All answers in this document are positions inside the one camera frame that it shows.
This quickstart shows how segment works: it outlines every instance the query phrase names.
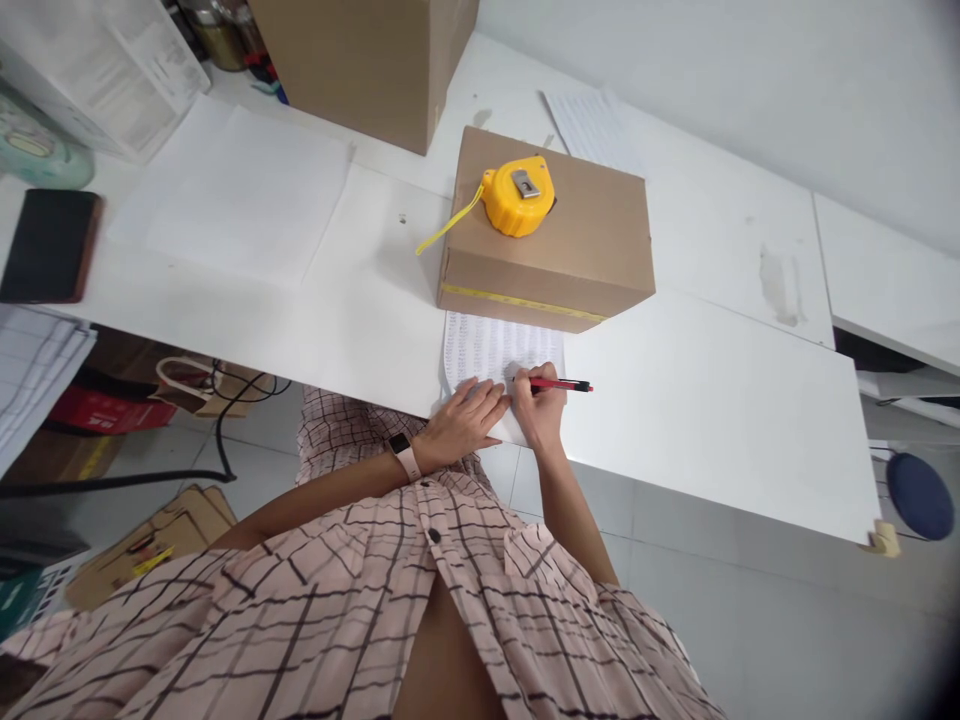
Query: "stool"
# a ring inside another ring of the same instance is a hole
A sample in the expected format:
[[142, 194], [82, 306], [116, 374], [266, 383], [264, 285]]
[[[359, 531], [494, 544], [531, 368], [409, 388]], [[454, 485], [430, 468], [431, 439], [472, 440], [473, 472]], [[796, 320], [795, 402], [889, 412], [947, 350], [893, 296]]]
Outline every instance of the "stool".
[[943, 540], [953, 532], [953, 499], [943, 478], [928, 463], [910, 453], [894, 453], [886, 476], [897, 514], [919, 539]]

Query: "wristwatch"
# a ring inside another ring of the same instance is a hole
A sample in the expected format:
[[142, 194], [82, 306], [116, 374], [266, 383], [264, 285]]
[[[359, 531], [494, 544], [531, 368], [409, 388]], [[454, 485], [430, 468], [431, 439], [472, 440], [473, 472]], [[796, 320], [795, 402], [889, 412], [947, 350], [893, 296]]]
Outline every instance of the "wristwatch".
[[410, 482], [416, 482], [423, 477], [423, 473], [420, 472], [420, 466], [417, 465], [417, 458], [414, 457], [413, 448], [410, 447], [410, 441], [407, 440], [406, 435], [399, 433], [387, 442], [390, 443], [390, 449], [393, 450], [393, 454], [397, 456], [397, 460], [403, 465], [403, 469], [407, 471], [407, 477], [410, 479]]

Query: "paper sheet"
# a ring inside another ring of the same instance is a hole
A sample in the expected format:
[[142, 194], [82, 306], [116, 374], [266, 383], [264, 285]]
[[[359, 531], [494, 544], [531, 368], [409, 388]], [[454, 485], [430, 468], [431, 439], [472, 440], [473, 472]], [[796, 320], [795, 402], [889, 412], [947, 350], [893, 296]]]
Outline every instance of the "paper sheet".
[[[513, 376], [519, 368], [550, 361], [563, 377], [563, 333], [559, 330], [511, 323], [506, 320], [448, 312], [443, 336], [443, 367], [450, 394], [472, 377], [492, 379], [513, 394]], [[515, 445], [526, 445], [513, 410], [491, 433]]]
[[245, 278], [303, 281], [352, 147], [201, 96], [107, 234]]
[[90, 353], [96, 332], [52, 312], [0, 307], [0, 476]]
[[646, 177], [610, 92], [544, 93], [567, 152], [631, 175]]

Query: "pink plaid dress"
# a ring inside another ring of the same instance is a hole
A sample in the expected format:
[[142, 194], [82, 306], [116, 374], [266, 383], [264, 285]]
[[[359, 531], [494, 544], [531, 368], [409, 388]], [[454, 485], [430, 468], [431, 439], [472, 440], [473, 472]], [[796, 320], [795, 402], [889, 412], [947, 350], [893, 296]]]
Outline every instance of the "pink plaid dress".
[[[297, 482], [423, 421], [307, 389]], [[670, 627], [591, 581], [477, 457], [258, 547], [181, 558], [4, 650], [49, 665], [34, 718], [380, 718], [444, 583], [508, 718], [719, 718]]]

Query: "pen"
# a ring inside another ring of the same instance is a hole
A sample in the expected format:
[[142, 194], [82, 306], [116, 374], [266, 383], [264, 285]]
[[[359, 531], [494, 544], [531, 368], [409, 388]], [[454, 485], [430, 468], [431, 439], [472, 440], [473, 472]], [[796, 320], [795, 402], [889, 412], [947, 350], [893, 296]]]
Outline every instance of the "pen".
[[530, 378], [530, 385], [535, 388], [555, 387], [558, 390], [577, 390], [578, 392], [593, 392], [593, 386], [586, 380], [545, 380], [544, 378]]

